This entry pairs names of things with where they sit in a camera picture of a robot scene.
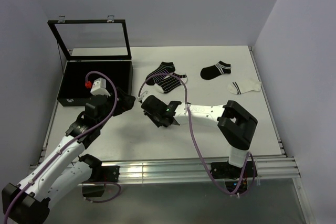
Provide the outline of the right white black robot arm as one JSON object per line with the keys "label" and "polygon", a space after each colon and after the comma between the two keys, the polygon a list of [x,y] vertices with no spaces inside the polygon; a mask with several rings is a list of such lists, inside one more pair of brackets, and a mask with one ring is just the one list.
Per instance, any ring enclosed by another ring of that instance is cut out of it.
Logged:
{"label": "right white black robot arm", "polygon": [[245,171],[245,159],[255,134],[258,120],[238,102],[229,100],[224,105],[194,105],[181,101],[163,101],[150,95],[143,99],[141,108],[144,114],[157,127],[196,125],[215,127],[229,143],[228,173],[234,177]]}

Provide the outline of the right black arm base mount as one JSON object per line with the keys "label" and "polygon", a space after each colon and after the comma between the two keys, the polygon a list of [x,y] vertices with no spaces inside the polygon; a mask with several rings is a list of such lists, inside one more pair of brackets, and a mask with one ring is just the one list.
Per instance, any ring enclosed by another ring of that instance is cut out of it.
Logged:
{"label": "right black arm base mount", "polygon": [[[228,162],[211,163],[211,175],[215,180],[228,179],[228,181],[225,182],[225,187],[226,190],[230,193],[236,189],[241,171],[241,168],[230,165]],[[238,190],[236,191],[236,195],[247,193],[257,176],[258,172],[255,163],[248,161],[243,173],[243,180],[240,183]]]}

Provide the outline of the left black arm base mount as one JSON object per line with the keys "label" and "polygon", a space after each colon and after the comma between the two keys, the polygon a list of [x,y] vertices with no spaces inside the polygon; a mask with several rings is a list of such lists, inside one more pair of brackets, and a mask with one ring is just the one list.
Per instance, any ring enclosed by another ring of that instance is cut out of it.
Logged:
{"label": "left black arm base mount", "polygon": [[[117,198],[121,193],[121,186],[118,184],[120,166],[101,166],[92,170],[91,177],[82,186],[82,195],[87,201],[101,203]],[[108,186],[115,188],[110,198],[102,199],[107,193]]]}

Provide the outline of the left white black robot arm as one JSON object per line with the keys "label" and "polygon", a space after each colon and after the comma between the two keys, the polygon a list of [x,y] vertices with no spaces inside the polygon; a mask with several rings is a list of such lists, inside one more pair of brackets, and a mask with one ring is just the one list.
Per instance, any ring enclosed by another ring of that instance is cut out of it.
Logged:
{"label": "left white black robot arm", "polygon": [[83,152],[112,116],[133,108],[135,97],[120,89],[93,95],[70,125],[58,146],[18,184],[2,190],[5,221],[44,223],[52,207],[74,187],[102,176],[101,160]]}

